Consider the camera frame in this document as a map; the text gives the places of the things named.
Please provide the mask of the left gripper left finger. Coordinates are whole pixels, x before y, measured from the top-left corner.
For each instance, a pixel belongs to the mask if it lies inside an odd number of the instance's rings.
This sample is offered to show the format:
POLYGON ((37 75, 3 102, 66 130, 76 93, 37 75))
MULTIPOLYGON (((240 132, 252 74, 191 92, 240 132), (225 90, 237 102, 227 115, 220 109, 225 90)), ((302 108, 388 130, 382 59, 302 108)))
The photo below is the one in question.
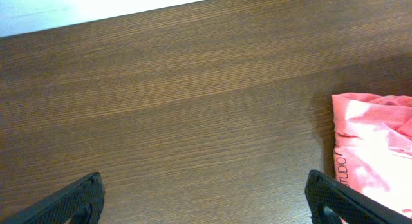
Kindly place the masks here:
POLYGON ((3 224, 95 224, 104 208, 99 172, 92 172, 2 221, 3 224))

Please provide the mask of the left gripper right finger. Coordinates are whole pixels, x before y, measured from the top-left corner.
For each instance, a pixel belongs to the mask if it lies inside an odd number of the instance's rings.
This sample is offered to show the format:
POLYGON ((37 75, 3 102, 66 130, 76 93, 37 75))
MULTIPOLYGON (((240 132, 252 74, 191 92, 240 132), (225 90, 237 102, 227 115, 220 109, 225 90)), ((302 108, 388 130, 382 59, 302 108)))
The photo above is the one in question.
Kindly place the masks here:
POLYGON ((311 170, 304 190, 313 224, 411 224, 391 210, 318 170, 311 170))

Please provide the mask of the salmon pink shirt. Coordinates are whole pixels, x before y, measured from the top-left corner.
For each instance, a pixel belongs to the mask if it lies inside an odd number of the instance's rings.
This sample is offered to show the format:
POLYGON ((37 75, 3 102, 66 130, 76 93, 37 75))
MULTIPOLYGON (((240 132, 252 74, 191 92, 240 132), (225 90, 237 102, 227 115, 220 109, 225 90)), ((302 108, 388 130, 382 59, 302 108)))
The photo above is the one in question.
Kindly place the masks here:
POLYGON ((411 217, 411 97, 332 95, 335 178, 411 217))

